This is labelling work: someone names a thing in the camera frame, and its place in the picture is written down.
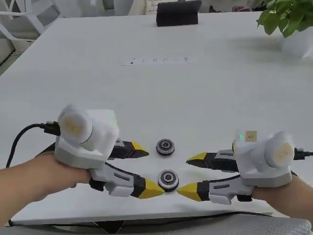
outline black cable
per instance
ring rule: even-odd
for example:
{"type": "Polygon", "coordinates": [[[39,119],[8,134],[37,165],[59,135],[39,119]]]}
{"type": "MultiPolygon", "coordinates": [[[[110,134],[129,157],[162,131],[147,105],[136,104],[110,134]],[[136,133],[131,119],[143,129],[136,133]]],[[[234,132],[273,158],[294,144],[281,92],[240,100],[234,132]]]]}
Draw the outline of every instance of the black cable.
{"type": "Polygon", "coordinates": [[[22,135],[24,135],[26,133],[26,131],[32,129],[32,128],[36,128],[36,127],[39,127],[39,128],[44,128],[45,125],[44,124],[32,124],[32,125],[29,125],[27,127],[25,127],[24,129],[22,129],[18,135],[15,137],[15,140],[13,141],[13,144],[12,144],[12,147],[11,147],[11,152],[10,152],[10,156],[8,158],[8,161],[6,163],[6,166],[5,168],[9,168],[10,165],[11,165],[11,162],[12,162],[12,159],[13,159],[13,156],[14,156],[14,153],[15,153],[15,149],[16,149],[16,146],[18,144],[18,141],[20,140],[20,138],[22,137],[22,135]]]}
{"type": "Polygon", "coordinates": [[[96,225],[88,225],[88,224],[46,224],[50,226],[57,226],[57,227],[84,227],[84,228],[97,228],[102,229],[99,226],[96,225]]]}
{"type": "MultiPolygon", "coordinates": [[[[49,133],[49,134],[52,134],[52,135],[60,135],[60,127],[58,125],[57,122],[51,122],[51,121],[48,121],[46,124],[44,123],[36,123],[36,124],[31,124],[27,127],[25,127],[24,129],[22,129],[18,135],[15,137],[14,141],[13,141],[13,144],[12,144],[12,147],[11,147],[11,152],[10,152],[10,155],[9,155],[9,158],[8,158],[8,161],[6,163],[6,166],[5,168],[9,168],[11,163],[12,163],[12,160],[13,160],[13,156],[14,156],[14,153],[15,153],[15,149],[16,149],[16,146],[20,140],[20,138],[22,137],[22,135],[24,135],[28,130],[30,129],[33,129],[33,128],[41,128],[41,129],[44,129],[44,132],[45,133],[49,133]]],[[[8,221],[8,224],[10,227],[13,227],[13,223],[11,220],[8,221]]]]}
{"type": "Polygon", "coordinates": [[[294,148],[294,160],[305,160],[308,156],[313,156],[313,152],[306,152],[303,148],[294,148]]]}
{"type": "MultiPolygon", "coordinates": [[[[236,212],[236,211],[233,211],[233,212],[226,212],[226,213],[214,214],[214,215],[204,215],[204,216],[188,217],[188,218],[183,218],[183,219],[174,220],[174,221],[168,221],[168,222],[164,222],[164,223],[125,225],[125,226],[122,226],[121,228],[139,227],[139,226],[159,226],[159,225],[168,225],[168,224],[174,224],[174,223],[181,223],[181,222],[193,221],[193,220],[197,220],[197,219],[212,219],[212,218],[219,218],[219,217],[231,216],[231,215],[236,215],[236,214],[243,214],[243,215],[259,215],[259,216],[268,216],[268,217],[272,217],[271,215],[262,214],[262,213],[245,212],[245,211],[237,211],[237,212],[236,212]]],[[[100,228],[100,229],[103,229],[103,228],[101,228],[100,226],[84,225],[84,224],[47,224],[47,225],[58,226],[58,227],[87,227],[87,228],[100,228]]]]}
{"type": "Polygon", "coordinates": [[[168,222],[164,222],[164,223],[125,225],[125,226],[122,226],[121,228],[126,228],[126,227],[138,227],[138,226],[159,226],[159,225],[168,225],[168,224],[174,224],[174,223],[181,223],[181,222],[193,221],[193,220],[197,220],[197,219],[212,219],[212,218],[219,218],[219,217],[231,216],[231,215],[236,215],[236,214],[259,215],[259,216],[268,216],[268,217],[272,217],[271,215],[262,214],[262,213],[245,212],[245,211],[237,211],[237,212],[236,212],[236,211],[233,211],[233,212],[226,212],[226,213],[214,214],[214,215],[203,215],[203,216],[197,216],[197,217],[188,217],[188,218],[184,218],[184,219],[180,219],[180,220],[168,221],[168,222]]]}

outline black wire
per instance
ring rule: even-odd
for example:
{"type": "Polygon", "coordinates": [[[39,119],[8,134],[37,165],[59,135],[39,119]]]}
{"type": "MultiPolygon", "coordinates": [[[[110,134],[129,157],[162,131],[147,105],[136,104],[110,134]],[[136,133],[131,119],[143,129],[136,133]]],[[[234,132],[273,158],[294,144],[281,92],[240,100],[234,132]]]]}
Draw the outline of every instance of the black wire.
{"type": "Polygon", "coordinates": [[[84,228],[97,228],[102,229],[99,226],[96,225],[88,225],[88,224],[46,224],[50,226],[57,226],[57,227],[84,227],[84,228]]]}
{"type": "MultiPolygon", "coordinates": [[[[15,153],[16,146],[17,146],[20,138],[22,137],[22,135],[24,135],[26,131],[28,131],[28,130],[30,130],[32,128],[36,128],[36,127],[44,128],[45,125],[44,124],[32,124],[32,125],[29,125],[29,126],[25,127],[24,129],[22,129],[18,133],[18,135],[15,137],[15,140],[13,141],[13,144],[12,144],[12,147],[11,147],[11,152],[10,152],[10,155],[9,155],[9,158],[8,158],[8,161],[6,163],[5,168],[9,168],[10,167],[10,165],[12,163],[12,160],[13,160],[13,156],[14,156],[14,153],[15,153]]],[[[12,223],[11,219],[9,219],[8,224],[9,224],[10,227],[13,227],[13,223],[12,223]]]]}
{"type": "MultiPolygon", "coordinates": [[[[237,211],[237,212],[236,212],[236,211],[233,211],[233,212],[226,212],[226,213],[214,214],[214,215],[204,215],[204,216],[188,217],[188,218],[183,218],[183,219],[179,219],[179,220],[168,221],[168,222],[164,222],[164,223],[124,225],[124,226],[122,226],[121,228],[139,227],[139,226],[160,226],[160,225],[168,225],[168,224],[174,224],[174,223],[181,223],[181,222],[186,222],[186,221],[193,221],[193,220],[197,220],[197,219],[219,218],[219,217],[231,216],[231,215],[236,215],[236,214],[243,214],[243,215],[259,215],[259,216],[268,216],[268,217],[272,217],[271,215],[262,214],[262,213],[245,212],[245,211],[237,211]]],[[[101,228],[100,226],[84,225],[84,224],[47,224],[47,225],[58,226],[58,227],[87,227],[87,228],[99,228],[99,229],[103,229],[103,228],[101,228]]]]}
{"type": "Polygon", "coordinates": [[[126,227],[138,227],[138,226],[158,226],[158,225],[167,225],[167,224],[174,224],[174,223],[181,223],[181,222],[193,221],[193,220],[197,220],[197,219],[219,218],[219,217],[231,216],[231,215],[236,215],[236,214],[259,215],[259,216],[268,216],[268,217],[272,217],[271,215],[262,214],[262,213],[245,212],[245,211],[237,211],[237,212],[236,212],[236,211],[233,211],[233,212],[226,212],[226,213],[214,214],[214,215],[204,215],[204,216],[197,216],[197,217],[188,217],[188,218],[184,218],[184,219],[180,219],[180,220],[168,221],[168,222],[164,222],[164,223],[125,225],[125,226],[122,226],[122,228],[126,228],[126,227]]]}

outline small paper note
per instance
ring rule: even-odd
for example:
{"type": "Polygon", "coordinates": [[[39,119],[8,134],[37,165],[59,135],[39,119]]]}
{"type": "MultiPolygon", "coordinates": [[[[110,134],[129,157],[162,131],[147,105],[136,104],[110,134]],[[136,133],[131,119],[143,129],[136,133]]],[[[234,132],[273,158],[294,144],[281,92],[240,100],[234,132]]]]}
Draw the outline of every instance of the small paper note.
{"type": "Polygon", "coordinates": [[[129,62],[123,64],[123,66],[132,65],[165,65],[165,64],[190,64],[195,62],[195,59],[191,59],[187,56],[183,57],[163,57],[163,58],[134,58],[129,62]]]}

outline bearing inner ring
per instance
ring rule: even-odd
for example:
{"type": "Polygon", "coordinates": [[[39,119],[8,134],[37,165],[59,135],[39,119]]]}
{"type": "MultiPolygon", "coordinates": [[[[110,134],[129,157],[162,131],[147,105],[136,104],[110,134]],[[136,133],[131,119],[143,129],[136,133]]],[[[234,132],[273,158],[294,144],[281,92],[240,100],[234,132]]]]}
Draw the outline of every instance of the bearing inner ring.
{"type": "Polygon", "coordinates": [[[163,174],[163,180],[165,181],[165,182],[171,182],[172,180],[174,179],[174,177],[173,177],[173,175],[172,174],[170,174],[170,173],[165,173],[165,174],[163,174]]]}

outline yellow finger pad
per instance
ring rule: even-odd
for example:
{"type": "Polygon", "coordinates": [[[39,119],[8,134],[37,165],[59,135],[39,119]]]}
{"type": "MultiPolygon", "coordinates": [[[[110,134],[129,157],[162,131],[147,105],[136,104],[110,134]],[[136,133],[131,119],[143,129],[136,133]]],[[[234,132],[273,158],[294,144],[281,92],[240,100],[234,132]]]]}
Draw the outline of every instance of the yellow finger pad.
{"type": "Polygon", "coordinates": [[[187,161],[191,161],[191,160],[203,160],[206,156],[206,153],[200,153],[196,156],[193,156],[192,158],[189,158],[187,161]]]}
{"type": "Polygon", "coordinates": [[[177,193],[184,196],[184,197],[188,197],[194,201],[197,201],[197,202],[202,201],[200,199],[199,195],[197,194],[197,183],[185,185],[185,186],[177,189],[177,193]]]}
{"type": "Polygon", "coordinates": [[[148,179],[145,179],[145,181],[146,181],[146,188],[138,197],[139,199],[157,197],[157,196],[161,196],[164,193],[164,190],[155,182],[148,180],[148,179]]]}
{"type": "Polygon", "coordinates": [[[143,147],[141,147],[141,145],[138,144],[138,143],[136,143],[136,142],[133,142],[133,141],[132,141],[132,145],[134,146],[135,150],[141,150],[141,151],[148,152],[146,149],[144,149],[143,147]]]}

